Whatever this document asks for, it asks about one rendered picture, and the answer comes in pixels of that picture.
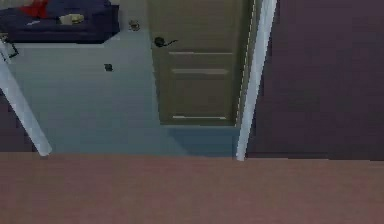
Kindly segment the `olive green room door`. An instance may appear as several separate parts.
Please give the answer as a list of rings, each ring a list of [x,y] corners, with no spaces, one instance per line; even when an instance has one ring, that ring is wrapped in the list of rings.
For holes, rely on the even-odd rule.
[[[232,126],[254,0],[147,0],[159,120]],[[156,37],[174,43],[158,48]]]

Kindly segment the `small beige object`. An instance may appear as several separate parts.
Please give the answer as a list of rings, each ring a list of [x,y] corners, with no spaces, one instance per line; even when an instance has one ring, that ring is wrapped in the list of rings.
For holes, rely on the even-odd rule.
[[[79,24],[84,20],[82,14],[67,14],[59,17],[59,21],[62,25]]]

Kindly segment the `red pillow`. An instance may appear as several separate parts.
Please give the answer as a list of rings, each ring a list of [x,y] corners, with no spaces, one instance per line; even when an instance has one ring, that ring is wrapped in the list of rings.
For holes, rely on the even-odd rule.
[[[46,6],[49,0],[33,0],[29,5],[20,7],[20,11],[33,18],[46,18]]]

